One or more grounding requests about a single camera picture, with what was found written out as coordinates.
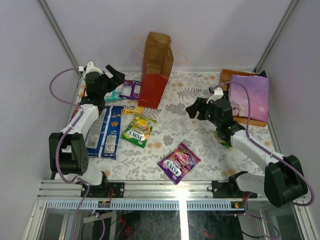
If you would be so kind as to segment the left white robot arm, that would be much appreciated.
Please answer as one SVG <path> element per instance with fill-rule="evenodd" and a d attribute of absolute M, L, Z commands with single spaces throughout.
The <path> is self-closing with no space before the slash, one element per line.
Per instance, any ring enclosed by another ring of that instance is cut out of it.
<path fill-rule="evenodd" d="M 105 68 L 110 76 L 93 62 L 76 68 L 85 80 L 80 102 L 70 103 L 77 108 L 77 112 L 64 129 L 51 133 L 48 139 L 51 171 L 57 173 L 65 183 L 85 184 L 101 198 L 109 193 L 110 186 L 106 174 L 90 165 L 85 138 L 105 107 L 105 95 L 125 81 L 124 73 L 109 64 Z"/>

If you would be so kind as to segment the purple chocolate bar wrapper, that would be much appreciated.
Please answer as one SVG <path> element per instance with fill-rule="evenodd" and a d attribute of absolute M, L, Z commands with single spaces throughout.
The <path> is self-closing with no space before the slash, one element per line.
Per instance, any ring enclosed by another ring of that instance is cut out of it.
<path fill-rule="evenodd" d="M 119 97 L 122 99 L 138 101 L 140 98 L 140 89 L 140 81 L 125 80 Z"/>

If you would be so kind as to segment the teal snack packet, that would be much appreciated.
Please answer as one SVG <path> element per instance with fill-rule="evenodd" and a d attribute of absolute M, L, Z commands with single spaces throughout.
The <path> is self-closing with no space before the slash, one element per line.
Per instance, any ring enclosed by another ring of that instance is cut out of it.
<path fill-rule="evenodd" d="M 112 92 L 106 93 L 104 96 L 105 102 L 114 102 L 114 101 L 121 100 L 122 98 L 120 97 L 120 95 L 122 93 L 122 89 L 123 89 L 123 87 L 119 86 L 115 90 L 113 90 Z"/>

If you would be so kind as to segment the green Fox's candy bag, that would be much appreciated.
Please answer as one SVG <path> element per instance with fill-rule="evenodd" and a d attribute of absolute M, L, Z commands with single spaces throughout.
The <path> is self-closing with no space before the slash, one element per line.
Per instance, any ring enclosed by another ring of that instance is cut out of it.
<path fill-rule="evenodd" d="M 135 115 L 122 133 L 121 138 L 144 149 L 156 123 L 155 119 L 143 115 Z"/>

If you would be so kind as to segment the red paper bag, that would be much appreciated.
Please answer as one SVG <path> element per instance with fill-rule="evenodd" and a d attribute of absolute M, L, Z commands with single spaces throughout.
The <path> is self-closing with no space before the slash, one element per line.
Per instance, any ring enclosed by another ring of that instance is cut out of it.
<path fill-rule="evenodd" d="M 157 109 L 168 84 L 174 64 L 186 64 L 188 58 L 172 50 L 172 39 L 160 32 L 149 32 L 146 40 L 134 36 L 131 47 L 143 57 L 138 105 Z"/>

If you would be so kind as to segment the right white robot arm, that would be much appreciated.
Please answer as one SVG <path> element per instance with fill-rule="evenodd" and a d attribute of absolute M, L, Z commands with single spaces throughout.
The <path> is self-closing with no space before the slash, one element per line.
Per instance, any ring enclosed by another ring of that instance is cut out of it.
<path fill-rule="evenodd" d="M 240 173 L 228 184 L 228 192 L 240 197 L 251 192 L 266 197 L 280 208 L 308 193 L 300 161 L 294 155 L 284 156 L 262 146 L 248 135 L 247 129 L 234 120 L 228 100 L 198 97 L 186 109 L 191 119 L 208 120 L 216 127 L 218 137 L 254 161 L 264 175 Z"/>

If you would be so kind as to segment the yellow snack bar wrapper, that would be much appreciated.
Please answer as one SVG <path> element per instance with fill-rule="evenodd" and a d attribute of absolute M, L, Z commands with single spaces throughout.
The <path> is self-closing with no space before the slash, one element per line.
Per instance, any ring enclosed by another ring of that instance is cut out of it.
<path fill-rule="evenodd" d="M 142 106 L 124 105 L 121 112 L 125 115 L 140 115 L 143 109 Z"/>

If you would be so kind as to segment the blue Doritos chip bag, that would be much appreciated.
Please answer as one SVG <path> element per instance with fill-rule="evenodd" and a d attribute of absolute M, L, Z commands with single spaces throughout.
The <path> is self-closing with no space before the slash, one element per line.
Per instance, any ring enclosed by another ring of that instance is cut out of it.
<path fill-rule="evenodd" d="M 122 106 L 105 106 L 93 122 L 85 140 L 87 153 L 93 158 L 117 159 Z"/>

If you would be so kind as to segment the purple Fox's candy bag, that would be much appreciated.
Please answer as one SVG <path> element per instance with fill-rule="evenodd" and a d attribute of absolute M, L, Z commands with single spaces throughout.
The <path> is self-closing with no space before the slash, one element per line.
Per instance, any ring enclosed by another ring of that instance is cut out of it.
<path fill-rule="evenodd" d="M 73 113 L 72 113 L 72 115 L 71 115 L 71 119 L 70 120 L 72 120 L 73 118 L 74 118 L 74 116 L 77 114 L 77 112 L 78 112 L 78 108 L 75 108 L 74 109 L 74 111 L 73 111 Z"/>
<path fill-rule="evenodd" d="M 160 160 L 157 165 L 175 185 L 178 185 L 200 162 L 201 159 L 181 142 L 175 150 Z"/>

